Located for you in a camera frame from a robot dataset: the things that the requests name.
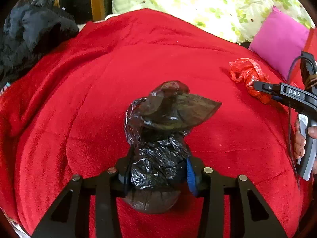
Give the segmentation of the red plastic trash bag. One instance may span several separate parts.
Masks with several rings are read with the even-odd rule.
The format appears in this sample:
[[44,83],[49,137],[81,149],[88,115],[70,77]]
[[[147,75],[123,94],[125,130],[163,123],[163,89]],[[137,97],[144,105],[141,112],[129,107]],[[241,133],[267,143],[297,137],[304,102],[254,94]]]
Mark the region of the red plastic trash bag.
[[243,82],[247,92],[263,104],[268,104],[270,95],[257,91],[254,88],[256,81],[269,83],[269,76],[262,71],[261,66],[250,58],[239,58],[229,62],[229,73],[235,83]]

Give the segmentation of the black plastic trash bag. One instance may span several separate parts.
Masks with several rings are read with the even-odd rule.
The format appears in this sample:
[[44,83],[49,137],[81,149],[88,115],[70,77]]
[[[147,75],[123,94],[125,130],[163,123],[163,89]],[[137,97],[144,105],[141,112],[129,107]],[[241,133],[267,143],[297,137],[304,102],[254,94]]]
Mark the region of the black plastic trash bag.
[[130,104],[125,115],[126,140],[132,149],[126,203],[146,214],[173,207],[187,180],[191,156],[184,139],[221,105],[190,93],[180,81],[164,82]]

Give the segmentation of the pink pillow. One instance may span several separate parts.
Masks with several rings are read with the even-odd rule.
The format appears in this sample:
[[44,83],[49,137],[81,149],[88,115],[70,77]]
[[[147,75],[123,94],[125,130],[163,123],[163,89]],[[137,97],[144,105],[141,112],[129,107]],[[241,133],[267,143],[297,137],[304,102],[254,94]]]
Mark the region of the pink pillow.
[[273,7],[254,36],[249,50],[255,52],[287,80],[293,60],[301,54],[309,29]]

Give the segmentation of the red Nilrich paper bag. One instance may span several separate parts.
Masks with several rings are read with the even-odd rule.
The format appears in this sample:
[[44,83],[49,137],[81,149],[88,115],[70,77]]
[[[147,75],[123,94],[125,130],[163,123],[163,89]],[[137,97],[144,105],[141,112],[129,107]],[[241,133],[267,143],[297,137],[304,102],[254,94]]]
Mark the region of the red Nilrich paper bag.
[[[306,40],[306,44],[304,47],[304,51],[313,55],[314,59],[312,61],[315,61],[316,64],[316,49],[317,49],[317,37],[316,37],[316,27],[313,29],[311,28],[308,34],[308,38]],[[306,88],[312,88],[316,87],[316,66],[315,69],[313,70],[313,73],[310,74],[310,77],[308,77],[308,80],[305,81],[305,87]]]

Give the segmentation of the green clover quilt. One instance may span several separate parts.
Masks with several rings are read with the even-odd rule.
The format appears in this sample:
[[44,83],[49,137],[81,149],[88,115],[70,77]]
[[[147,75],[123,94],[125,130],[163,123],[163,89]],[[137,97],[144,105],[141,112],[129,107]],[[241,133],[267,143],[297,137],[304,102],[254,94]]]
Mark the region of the green clover quilt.
[[315,26],[298,0],[112,0],[114,14],[157,10],[234,43],[252,41],[273,7],[307,29]]

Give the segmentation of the red blanket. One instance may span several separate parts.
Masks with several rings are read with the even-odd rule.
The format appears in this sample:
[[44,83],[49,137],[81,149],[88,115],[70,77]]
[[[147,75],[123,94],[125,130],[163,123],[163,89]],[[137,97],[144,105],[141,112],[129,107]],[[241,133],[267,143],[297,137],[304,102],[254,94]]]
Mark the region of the red blanket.
[[186,137],[193,154],[222,175],[246,175],[292,237],[312,199],[288,157],[295,116],[232,81],[239,58],[282,81],[255,53],[165,13],[87,23],[1,96],[1,209],[32,233],[72,175],[96,176],[126,155],[130,103],[176,80],[222,104]]

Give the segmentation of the black jacket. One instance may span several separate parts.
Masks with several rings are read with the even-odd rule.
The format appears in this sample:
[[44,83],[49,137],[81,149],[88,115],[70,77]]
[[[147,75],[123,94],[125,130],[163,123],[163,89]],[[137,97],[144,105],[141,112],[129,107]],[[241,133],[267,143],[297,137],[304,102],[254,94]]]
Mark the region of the black jacket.
[[1,86],[23,77],[60,43],[77,36],[74,18],[55,0],[14,7],[1,27]]

